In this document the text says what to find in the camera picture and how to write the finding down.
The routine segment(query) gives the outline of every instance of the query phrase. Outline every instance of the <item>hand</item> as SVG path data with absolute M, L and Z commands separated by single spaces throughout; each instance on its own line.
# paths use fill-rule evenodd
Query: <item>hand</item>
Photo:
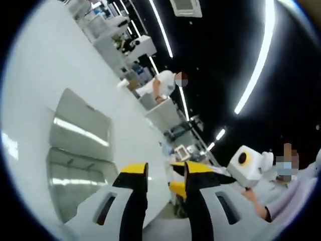
M 242 195 L 253 203 L 254 208 L 255 208 L 255 212 L 257 215 L 259 215 L 263 219 L 267 218 L 267 216 L 268 216 L 267 209 L 257 202 L 255 193 L 253 192 L 253 190 L 251 188 L 249 188 L 248 190 L 243 192 Z
M 160 103 L 162 103 L 163 101 L 164 101 L 164 99 L 161 98 L 161 97 L 158 97 L 158 98 L 156 99 L 157 104 L 160 104 Z
M 246 197 L 249 201 L 253 202 L 253 204 L 257 204 L 257 199 L 255 196 L 255 193 L 253 192 L 253 190 L 251 188 L 249 188 L 248 190 L 243 192 L 242 195 L 244 197 Z

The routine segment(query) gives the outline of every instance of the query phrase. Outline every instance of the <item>yellow circle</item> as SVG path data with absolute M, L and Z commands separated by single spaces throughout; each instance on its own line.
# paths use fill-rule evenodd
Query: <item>yellow circle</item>
M 244 166 L 248 162 L 248 160 L 250 159 L 250 155 L 247 152 L 243 152 L 243 153 L 245 153 L 246 158 L 245 158 L 245 162 L 244 163 L 242 163 L 242 164 L 239 163 L 240 166 Z

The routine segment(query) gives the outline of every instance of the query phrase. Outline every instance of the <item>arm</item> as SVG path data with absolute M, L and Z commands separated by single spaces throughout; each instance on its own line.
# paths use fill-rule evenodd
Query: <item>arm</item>
M 161 85 L 161 82 L 159 79 L 155 78 L 155 80 L 152 83 L 152 91 L 154 93 L 155 99 L 160 97 L 159 96 L 159 86 Z
M 269 210 L 272 219 L 278 217 L 285 210 L 285 208 L 288 206 L 293 196 L 297 192 L 299 185 L 300 181 L 295 181 L 277 199 L 267 204 L 266 208 Z
M 121 41 L 121 45 L 120 45 L 121 49 L 124 47 L 125 42 L 126 42 L 125 40 Z
M 271 215 L 270 215 L 270 212 L 267 209 L 267 207 L 264 207 L 258 203 L 255 203 L 254 207 L 255 207 L 255 212 L 257 213 L 257 215 L 259 215 L 261 218 L 263 218 L 267 222 L 272 222 Z
M 251 188 L 249 188 L 247 191 L 242 193 L 249 201 L 251 201 L 255 207 L 255 212 L 257 215 L 259 215 L 261 218 L 266 220 L 267 222 L 271 222 L 271 215 L 270 211 L 267 207 L 264 207 L 263 205 L 259 204 L 257 202 L 256 196 Z

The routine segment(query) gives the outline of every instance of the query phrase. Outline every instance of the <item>white uniform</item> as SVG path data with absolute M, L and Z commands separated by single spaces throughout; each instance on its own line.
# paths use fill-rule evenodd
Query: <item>white uniform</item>
M 157 78 L 160 81 L 159 85 L 159 95 L 160 96 L 170 96 L 170 94 L 175 89 L 175 75 L 169 70 L 164 70 L 159 75 L 154 77 L 150 82 L 148 82 L 146 85 L 144 85 L 141 88 L 138 88 L 136 90 L 137 94 L 140 96 L 143 96 L 146 93 L 152 93 L 152 83 L 154 82 L 155 78 Z
M 299 170 L 294 179 L 287 184 L 279 184 L 276 182 L 276 167 L 273 166 L 263 175 L 263 178 L 253 187 L 253 191 L 261 205 L 267 205 L 279 196 L 281 196 L 291 185 L 302 177 L 315 177 L 317 175 L 315 162 L 311 163 L 307 168 Z

